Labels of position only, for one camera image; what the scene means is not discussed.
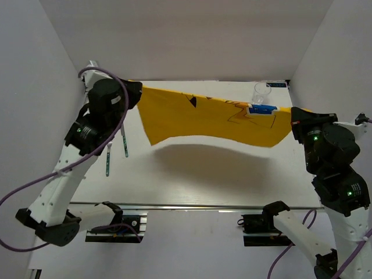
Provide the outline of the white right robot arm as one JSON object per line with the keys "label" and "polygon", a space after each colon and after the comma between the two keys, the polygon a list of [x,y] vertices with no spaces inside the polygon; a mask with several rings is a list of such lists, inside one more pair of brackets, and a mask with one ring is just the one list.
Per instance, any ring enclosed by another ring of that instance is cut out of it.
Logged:
{"label": "white right robot arm", "polygon": [[282,232],[308,259],[316,278],[371,278],[369,189],[352,169],[360,153],[356,143],[371,118],[361,113],[353,124],[334,113],[291,108],[294,139],[303,145],[306,170],[328,215],[335,248],[322,242],[282,201],[263,208],[263,227]]}

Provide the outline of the clear drinking glass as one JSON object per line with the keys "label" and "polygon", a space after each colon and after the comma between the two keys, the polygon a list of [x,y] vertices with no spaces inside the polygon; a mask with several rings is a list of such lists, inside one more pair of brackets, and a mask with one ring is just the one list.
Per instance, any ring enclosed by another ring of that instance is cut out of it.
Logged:
{"label": "clear drinking glass", "polygon": [[262,104],[271,93],[271,86],[266,82],[255,84],[252,95],[252,102]]}

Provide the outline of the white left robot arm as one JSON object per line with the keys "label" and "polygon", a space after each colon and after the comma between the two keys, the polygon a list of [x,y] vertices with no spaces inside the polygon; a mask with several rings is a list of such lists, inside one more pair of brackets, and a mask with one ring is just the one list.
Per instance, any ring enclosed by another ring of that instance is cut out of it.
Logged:
{"label": "white left robot arm", "polygon": [[55,169],[44,179],[44,189],[29,207],[16,213],[16,219],[38,238],[56,246],[69,244],[81,231],[121,229],[123,211],[114,203],[101,202],[81,212],[69,205],[87,171],[142,95],[141,82],[123,80],[98,67],[86,67],[78,75],[88,90],[87,101],[64,138]]}

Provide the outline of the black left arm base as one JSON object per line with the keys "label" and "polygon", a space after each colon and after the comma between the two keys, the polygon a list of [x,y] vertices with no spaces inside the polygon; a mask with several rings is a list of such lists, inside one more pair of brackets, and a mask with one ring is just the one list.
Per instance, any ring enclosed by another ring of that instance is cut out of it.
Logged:
{"label": "black left arm base", "polygon": [[85,242],[92,243],[116,243],[138,244],[142,240],[147,224],[148,212],[138,210],[125,210],[121,217],[121,223],[126,224],[101,230],[87,231]]}

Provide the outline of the yellow Pikachu cloth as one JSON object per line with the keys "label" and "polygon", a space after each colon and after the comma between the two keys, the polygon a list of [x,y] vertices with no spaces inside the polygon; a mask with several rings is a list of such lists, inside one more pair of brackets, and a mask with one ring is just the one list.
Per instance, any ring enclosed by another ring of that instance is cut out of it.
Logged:
{"label": "yellow Pikachu cloth", "polygon": [[146,81],[135,108],[151,145],[207,137],[273,148],[292,133],[292,105],[249,102],[245,82]]}

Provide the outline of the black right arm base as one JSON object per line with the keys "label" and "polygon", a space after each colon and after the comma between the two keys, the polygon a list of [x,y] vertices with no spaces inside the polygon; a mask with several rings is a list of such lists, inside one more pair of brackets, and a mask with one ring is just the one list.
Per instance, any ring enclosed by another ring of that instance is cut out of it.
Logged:
{"label": "black right arm base", "polygon": [[272,227],[262,214],[245,214],[237,221],[243,231],[245,247],[288,246],[289,238]]}

